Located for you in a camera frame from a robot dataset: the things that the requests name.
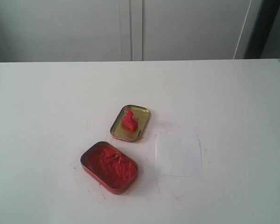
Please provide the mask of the red plastic stamp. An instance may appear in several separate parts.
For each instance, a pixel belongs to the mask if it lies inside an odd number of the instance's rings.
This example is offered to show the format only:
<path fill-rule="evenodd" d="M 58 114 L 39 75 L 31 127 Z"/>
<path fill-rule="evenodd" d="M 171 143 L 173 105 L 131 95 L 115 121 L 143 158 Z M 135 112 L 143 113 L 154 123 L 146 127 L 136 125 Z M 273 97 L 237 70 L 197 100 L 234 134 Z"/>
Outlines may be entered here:
<path fill-rule="evenodd" d="M 133 116 L 134 114 L 130 109 L 125 109 L 125 115 L 121 120 L 122 125 L 132 131 L 138 128 L 138 121 Z"/>

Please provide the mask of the red ink pad tin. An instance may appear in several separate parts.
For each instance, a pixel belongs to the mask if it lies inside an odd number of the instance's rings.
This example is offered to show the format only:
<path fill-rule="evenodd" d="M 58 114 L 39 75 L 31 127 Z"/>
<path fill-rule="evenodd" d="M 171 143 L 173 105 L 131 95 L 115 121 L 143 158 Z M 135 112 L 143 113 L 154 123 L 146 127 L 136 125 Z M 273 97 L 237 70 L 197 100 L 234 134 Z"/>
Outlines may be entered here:
<path fill-rule="evenodd" d="M 109 192 L 119 195 L 135 182 L 138 165 L 106 141 L 90 147 L 80 158 L 86 173 Z"/>

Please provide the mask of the gold tin lid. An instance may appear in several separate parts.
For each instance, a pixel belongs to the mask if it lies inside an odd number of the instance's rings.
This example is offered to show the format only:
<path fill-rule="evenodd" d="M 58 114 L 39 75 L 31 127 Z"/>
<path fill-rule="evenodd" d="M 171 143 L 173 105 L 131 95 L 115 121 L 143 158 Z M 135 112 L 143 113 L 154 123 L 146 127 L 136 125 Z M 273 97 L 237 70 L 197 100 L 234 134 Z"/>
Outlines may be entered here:
<path fill-rule="evenodd" d="M 134 114 L 133 118 L 138 121 L 138 128 L 134 131 L 126 128 L 121 123 L 121 120 L 125 115 L 125 109 L 130 109 Z M 150 111 L 147 108 L 138 105 L 125 105 L 111 126 L 110 134 L 112 137 L 119 140 L 135 142 L 142 137 L 149 119 Z"/>

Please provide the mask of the white paper sheet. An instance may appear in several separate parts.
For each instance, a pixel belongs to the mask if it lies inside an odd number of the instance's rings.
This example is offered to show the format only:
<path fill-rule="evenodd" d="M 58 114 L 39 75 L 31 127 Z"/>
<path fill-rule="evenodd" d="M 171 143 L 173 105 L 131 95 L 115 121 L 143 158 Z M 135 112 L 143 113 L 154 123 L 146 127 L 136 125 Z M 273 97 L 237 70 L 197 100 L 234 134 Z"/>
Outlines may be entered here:
<path fill-rule="evenodd" d="M 200 176 L 202 158 L 198 139 L 194 135 L 159 134 L 155 140 L 154 168 L 165 176 Z"/>

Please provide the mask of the white cabinet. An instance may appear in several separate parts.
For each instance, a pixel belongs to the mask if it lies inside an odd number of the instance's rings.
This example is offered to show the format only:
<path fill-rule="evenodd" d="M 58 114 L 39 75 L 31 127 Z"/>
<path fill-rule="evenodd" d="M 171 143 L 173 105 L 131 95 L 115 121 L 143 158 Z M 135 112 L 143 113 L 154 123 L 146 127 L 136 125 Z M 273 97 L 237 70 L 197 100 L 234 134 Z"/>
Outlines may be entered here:
<path fill-rule="evenodd" d="M 0 0 L 0 62 L 242 59 L 260 0 Z"/>

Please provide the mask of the dark vertical post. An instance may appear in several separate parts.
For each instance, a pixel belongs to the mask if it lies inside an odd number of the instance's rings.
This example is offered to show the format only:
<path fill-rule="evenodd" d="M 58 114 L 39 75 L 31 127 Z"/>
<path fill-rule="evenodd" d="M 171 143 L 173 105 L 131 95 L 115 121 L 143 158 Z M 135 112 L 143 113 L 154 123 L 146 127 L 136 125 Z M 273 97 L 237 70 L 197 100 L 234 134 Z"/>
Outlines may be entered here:
<path fill-rule="evenodd" d="M 279 8 L 280 0 L 262 1 L 244 53 L 244 59 L 260 59 Z"/>

